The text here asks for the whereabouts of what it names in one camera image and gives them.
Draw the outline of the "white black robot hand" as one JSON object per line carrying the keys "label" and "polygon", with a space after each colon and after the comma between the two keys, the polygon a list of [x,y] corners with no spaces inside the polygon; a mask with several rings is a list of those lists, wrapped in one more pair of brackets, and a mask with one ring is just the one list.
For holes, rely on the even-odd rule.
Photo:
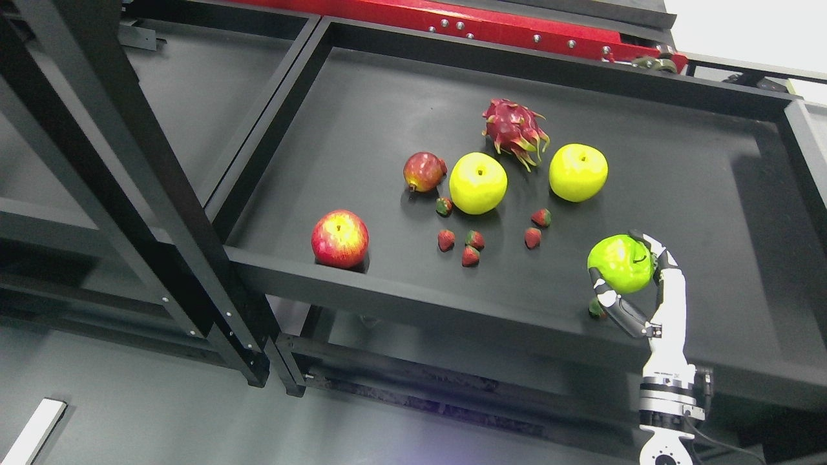
{"label": "white black robot hand", "polygon": [[652,263],[652,277],[658,284],[658,305],[647,318],[632,302],[626,300],[603,274],[602,268],[588,262],[587,267],[600,309],[632,338],[646,338],[651,356],[644,364],[644,378],[670,379],[691,385],[695,381],[695,365],[684,354],[686,341],[686,278],[682,269],[664,244],[638,230],[628,236],[647,249]]}

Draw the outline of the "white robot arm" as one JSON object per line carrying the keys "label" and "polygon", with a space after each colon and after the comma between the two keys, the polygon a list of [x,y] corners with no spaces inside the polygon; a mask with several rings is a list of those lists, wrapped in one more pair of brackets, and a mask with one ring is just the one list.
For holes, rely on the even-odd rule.
{"label": "white robot arm", "polygon": [[643,376],[639,394],[639,428],[650,433],[639,463],[700,464],[695,430],[711,412],[714,371],[698,367],[692,382],[662,374]]}

